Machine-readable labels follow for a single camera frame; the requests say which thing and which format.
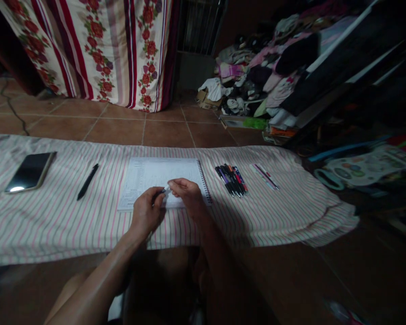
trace electrical cable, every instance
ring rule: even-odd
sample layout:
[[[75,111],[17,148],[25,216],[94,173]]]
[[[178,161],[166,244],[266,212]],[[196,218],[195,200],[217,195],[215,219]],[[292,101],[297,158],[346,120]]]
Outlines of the electrical cable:
[[[30,136],[29,132],[28,132],[27,129],[26,129],[26,121],[23,120],[21,117],[18,116],[18,114],[17,114],[17,112],[15,111],[14,107],[13,107],[12,104],[10,103],[10,100],[11,100],[12,98],[9,97],[9,96],[6,96],[6,95],[4,94],[5,89],[6,89],[6,88],[8,87],[8,85],[9,85],[9,81],[8,81],[8,79],[7,79],[6,77],[5,77],[5,80],[6,80],[6,84],[5,84],[5,85],[3,86],[3,88],[1,89],[0,95],[3,96],[3,97],[5,97],[5,98],[7,99],[7,103],[8,103],[9,108],[11,109],[11,111],[13,112],[13,114],[22,122],[22,124],[23,124],[23,131],[26,133],[27,136]]]

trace green item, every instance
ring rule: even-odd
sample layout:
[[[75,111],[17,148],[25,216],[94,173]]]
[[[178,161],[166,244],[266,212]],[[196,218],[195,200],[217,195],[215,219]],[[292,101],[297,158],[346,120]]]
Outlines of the green item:
[[[249,117],[244,121],[244,126],[253,129],[264,130],[266,128],[266,120]]]
[[[259,105],[259,107],[254,112],[254,117],[259,117],[266,113],[266,102],[267,101],[268,101],[268,98],[265,98],[265,100]]]

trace pink striped fabric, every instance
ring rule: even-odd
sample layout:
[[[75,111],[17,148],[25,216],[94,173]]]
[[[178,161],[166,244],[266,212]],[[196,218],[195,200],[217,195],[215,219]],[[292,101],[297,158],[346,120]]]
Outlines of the pink striped fabric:
[[[50,151],[58,154],[40,189],[3,193],[27,154]],[[354,229],[359,221],[352,205],[305,171],[294,154],[276,147],[155,148],[0,135],[0,265],[110,251],[131,224],[131,213],[117,212],[131,157],[199,159],[214,201],[210,213],[237,248],[297,241],[321,246]],[[77,193],[96,163],[98,172],[77,202]],[[214,172],[221,163],[238,166],[249,197],[228,195]],[[251,163],[268,170],[281,190],[270,190]],[[169,209],[148,247],[199,244],[198,229],[186,210]]]

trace metal grate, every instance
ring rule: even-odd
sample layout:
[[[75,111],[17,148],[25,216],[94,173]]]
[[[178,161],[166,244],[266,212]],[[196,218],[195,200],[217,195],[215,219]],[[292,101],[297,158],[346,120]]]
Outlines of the metal grate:
[[[212,56],[228,0],[182,0],[178,51]]]

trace person's left hand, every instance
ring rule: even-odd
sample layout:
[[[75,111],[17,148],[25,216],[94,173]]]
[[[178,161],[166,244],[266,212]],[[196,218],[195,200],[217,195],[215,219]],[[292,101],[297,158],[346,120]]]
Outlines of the person's left hand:
[[[144,236],[145,239],[155,229],[160,221],[161,204],[166,195],[164,193],[158,195],[155,202],[153,198],[163,189],[163,187],[151,187],[135,201],[130,232],[139,237]]]

